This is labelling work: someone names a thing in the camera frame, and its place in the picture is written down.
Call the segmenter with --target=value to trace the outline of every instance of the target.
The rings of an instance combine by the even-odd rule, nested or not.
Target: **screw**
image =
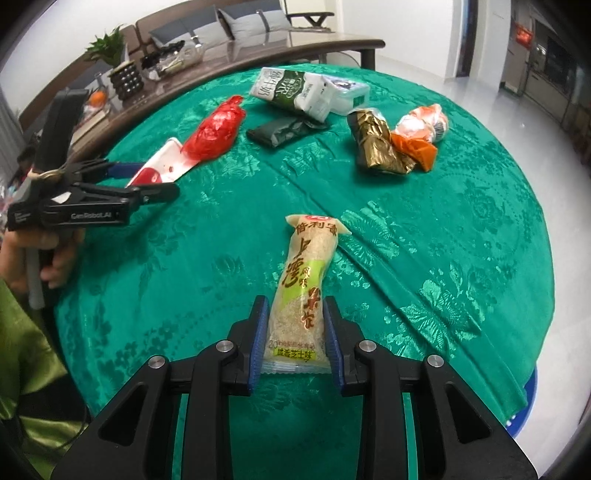
[[[375,342],[371,340],[361,340],[359,342],[359,348],[361,348],[361,350],[364,352],[373,352],[377,347],[378,346],[375,344]]]
[[[216,348],[218,352],[229,352],[234,348],[234,344],[230,340],[220,340],[216,344]]]
[[[427,363],[435,368],[442,367],[443,364],[445,364],[443,358],[441,358],[439,355],[429,355],[427,357]]]
[[[161,355],[154,355],[150,360],[148,360],[148,365],[150,368],[160,368],[166,363],[166,360]]]

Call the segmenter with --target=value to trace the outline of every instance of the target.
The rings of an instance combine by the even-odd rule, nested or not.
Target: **orange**
[[[93,92],[88,98],[88,104],[94,108],[102,108],[108,100],[108,96],[104,90],[97,90]]]

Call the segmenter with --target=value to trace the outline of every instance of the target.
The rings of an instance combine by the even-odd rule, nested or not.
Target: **white wall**
[[[530,11],[530,0],[515,0],[515,19],[528,30],[534,28]]]
[[[470,77],[498,89],[505,67],[511,0],[479,0],[476,44]]]
[[[117,25],[134,24],[180,1],[57,0],[23,36],[0,72],[0,87],[8,105],[22,112],[51,80],[84,53],[95,35],[111,32]],[[287,5],[292,13],[327,8],[325,0],[287,0]]]
[[[342,0],[342,12],[344,32],[386,42],[378,54],[439,77],[455,76],[462,0]]]

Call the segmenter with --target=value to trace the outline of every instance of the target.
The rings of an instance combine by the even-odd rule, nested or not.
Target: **green tablecloth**
[[[540,205],[504,147],[445,97],[396,77],[332,66],[371,85],[371,105],[393,127],[438,102],[451,130],[435,167],[407,177],[354,165],[346,119],[269,152],[247,128],[278,112],[246,98],[231,152],[179,182],[172,205],[149,206],[122,229],[89,232],[75,281],[57,308],[67,362],[94,413],[152,354],[197,354],[272,298],[290,235],[284,217],[341,218],[353,232],[323,283],[345,317],[394,353],[439,352],[505,420],[525,406],[554,308],[550,245]],[[111,152],[145,161],[169,137],[184,141],[257,71],[198,87],[154,113]],[[361,401],[338,397],[328,375],[263,376],[253,398],[233,398],[236,478],[354,478]],[[295,462],[307,467],[297,471]]]

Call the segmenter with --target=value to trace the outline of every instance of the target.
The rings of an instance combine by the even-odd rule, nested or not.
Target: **person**
[[[0,248],[0,277],[17,298],[22,298],[28,293],[25,249],[55,249],[53,263],[41,270],[40,277],[48,282],[49,288],[62,287],[74,267],[77,250],[84,236],[84,230],[75,230],[67,241],[60,243],[56,232],[42,229],[6,232]]]
[[[44,479],[87,425],[87,411],[81,399],[77,408],[68,404],[76,389],[41,313],[28,307],[25,249],[54,250],[39,275],[59,288],[84,236],[77,230],[60,242],[55,232],[30,229],[6,232],[0,246],[0,427]]]

